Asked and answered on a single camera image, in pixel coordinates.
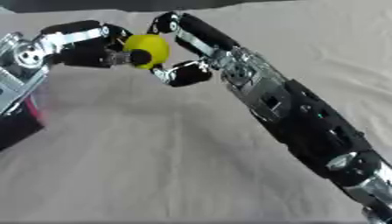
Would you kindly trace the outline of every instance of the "white cloth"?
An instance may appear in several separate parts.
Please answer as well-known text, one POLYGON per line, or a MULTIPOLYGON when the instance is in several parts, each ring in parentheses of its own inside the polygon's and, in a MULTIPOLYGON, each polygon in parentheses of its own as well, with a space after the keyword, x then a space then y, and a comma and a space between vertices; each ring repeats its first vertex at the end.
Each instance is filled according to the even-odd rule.
MULTIPOLYGON (((331 103, 392 161, 392 2, 246 3, 192 14, 331 103)), ((2 15, 1 33, 98 19, 144 32, 154 13, 2 15)), ((171 62, 194 59, 172 44, 171 62)), ((170 88, 146 71, 56 67, 47 128, 0 156, 1 221, 363 221, 218 76, 170 88)))

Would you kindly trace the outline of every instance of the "white tablecloth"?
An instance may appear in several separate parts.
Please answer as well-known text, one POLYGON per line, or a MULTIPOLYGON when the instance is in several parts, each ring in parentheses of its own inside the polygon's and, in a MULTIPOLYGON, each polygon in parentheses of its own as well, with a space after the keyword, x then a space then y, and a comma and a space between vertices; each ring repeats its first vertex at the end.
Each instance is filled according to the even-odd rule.
MULTIPOLYGON (((246 3, 194 15, 264 55, 392 161, 392 2, 246 3)), ((98 19, 144 32, 154 13, 0 16, 0 34, 98 19)), ((194 59, 172 44, 171 62, 194 59)), ((56 67, 46 129, 0 154, 0 221, 363 221, 220 84, 170 88, 145 71, 56 67)))

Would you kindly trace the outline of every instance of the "robotic hand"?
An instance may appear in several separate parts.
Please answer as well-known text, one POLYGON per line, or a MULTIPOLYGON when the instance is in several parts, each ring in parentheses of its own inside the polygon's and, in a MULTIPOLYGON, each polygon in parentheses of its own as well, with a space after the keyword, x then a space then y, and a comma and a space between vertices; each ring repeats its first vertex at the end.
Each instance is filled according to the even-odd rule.
POLYGON ((106 67, 144 63, 143 51, 122 52, 132 33, 112 24, 80 21, 47 27, 33 40, 20 32, 0 40, 0 150, 43 128, 32 92, 55 65, 106 67))
POLYGON ((392 169, 336 110, 296 80, 279 73, 257 52, 189 14, 157 17, 148 33, 175 34, 176 42, 199 55, 172 69, 151 69, 164 83, 186 86, 220 71, 221 80, 252 116, 323 179, 361 203, 370 223, 392 223, 392 169))

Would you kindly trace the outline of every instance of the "black fingertip pad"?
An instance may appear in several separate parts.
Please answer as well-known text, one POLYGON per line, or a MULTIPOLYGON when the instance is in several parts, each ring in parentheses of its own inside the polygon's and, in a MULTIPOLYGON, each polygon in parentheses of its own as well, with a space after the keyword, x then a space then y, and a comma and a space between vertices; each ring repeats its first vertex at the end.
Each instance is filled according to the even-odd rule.
POLYGON ((135 49, 130 53, 130 63, 135 67, 148 64, 151 60, 152 55, 145 50, 135 49))

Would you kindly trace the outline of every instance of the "yellow ball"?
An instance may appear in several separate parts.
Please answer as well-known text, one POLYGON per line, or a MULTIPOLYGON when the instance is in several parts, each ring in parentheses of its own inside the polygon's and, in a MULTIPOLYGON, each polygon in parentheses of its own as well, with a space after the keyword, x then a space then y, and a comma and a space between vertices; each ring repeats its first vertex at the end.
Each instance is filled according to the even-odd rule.
POLYGON ((165 63, 170 54, 169 44, 162 37, 155 34, 132 35, 129 37, 124 43, 123 50, 129 52, 136 49, 145 50, 151 55, 150 63, 137 66, 141 69, 152 69, 156 64, 165 63))

